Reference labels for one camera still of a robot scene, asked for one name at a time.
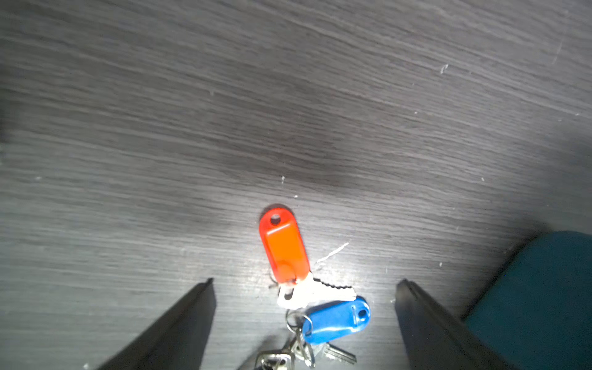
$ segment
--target teal cushion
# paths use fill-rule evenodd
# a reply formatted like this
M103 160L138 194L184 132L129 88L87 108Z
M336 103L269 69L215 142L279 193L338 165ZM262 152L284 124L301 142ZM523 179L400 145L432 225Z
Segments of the teal cushion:
M592 368L592 237L572 231L529 243L465 320L522 370Z

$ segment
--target wood grain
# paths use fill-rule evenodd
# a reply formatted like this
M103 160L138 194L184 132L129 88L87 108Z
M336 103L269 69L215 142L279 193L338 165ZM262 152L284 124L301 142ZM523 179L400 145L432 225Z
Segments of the wood grain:
M311 261L350 243L313 269L372 307L336 342L358 369L408 367L400 279L461 315L515 246L592 231L585 0L0 14L3 368L94 368L210 277L202 368L251 368L289 334L257 232L271 203Z

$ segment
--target blue key tag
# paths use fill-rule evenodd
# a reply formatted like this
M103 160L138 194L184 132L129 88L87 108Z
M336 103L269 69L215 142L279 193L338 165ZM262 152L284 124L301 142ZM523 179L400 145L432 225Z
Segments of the blue key tag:
M370 306L362 298L340 302L308 315L302 331L304 340L313 346L361 332L370 322Z

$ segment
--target metal split ring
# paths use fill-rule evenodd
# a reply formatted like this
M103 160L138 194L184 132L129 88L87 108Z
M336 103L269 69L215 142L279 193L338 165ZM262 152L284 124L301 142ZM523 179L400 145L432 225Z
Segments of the metal split ring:
M289 331L291 331L294 334L296 334L296 331L300 328L298 325L290 325L290 323L288 322L288 320L290 320L290 317L292 317L292 316L304 317L305 319L308 320L308 322L310 323L310 330L307 331L305 333L305 335L308 335L308 334L310 334L313 331L313 321L310 320L310 317L306 316L302 312L298 312L298 311L292 311L292 312L290 312L290 310L288 310L288 311L286 311L286 326L288 327L288 330Z

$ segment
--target silver key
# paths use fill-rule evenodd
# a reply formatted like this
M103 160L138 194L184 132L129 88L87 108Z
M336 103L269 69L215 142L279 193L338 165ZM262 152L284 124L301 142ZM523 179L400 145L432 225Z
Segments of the silver key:
M297 310L315 301L353 301L357 297L351 287L338 288L314 279L309 272L304 280L294 287L279 287L278 305L289 310Z
M287 344L280 350L259 352L255 370L294 370L296 362L291 346Z
M312 348L312 352L315 358L323 350L324 346L325 344L322 344L320 346L310 346ZM300 343L298 342L296 337L294 337L294 339L290 342L290 351L292 351L292 353L297 359L304 361L304 355L302 353L302 350L300 349Z
M300 347L300 353L302 353L302 356L304 358L304 363L306 364L306 366L308 366L311 369L313 367L315 367L316 361L314 360L313 347L304 340L304 333L302 332L302 326L300 328L298 328L298 331L296 332L296 342L298 343L298 346Z
M344 351L343 349L340 349L336 346L333 346L331 343L323 343L322 345L312 346L312 348L313 348L314 356L316 356L316 357L318 357L319 354L322 354L327 359L337 360L339 362L346 362L346 363L350 363L352 365L355 365L358 362L356 355L349 353L347 351ZM302 353L300 352L300 347L298 345L298 342L296 342L296 341L292 342L290 350L294 353L294 356L297 359L304 361L304 357L303 357Z
M356 355L344 351L343 349L337 348L336 346L333 346L331 343L324 344L323 354L328 359L350 363L351 365L355 365L358 362Z

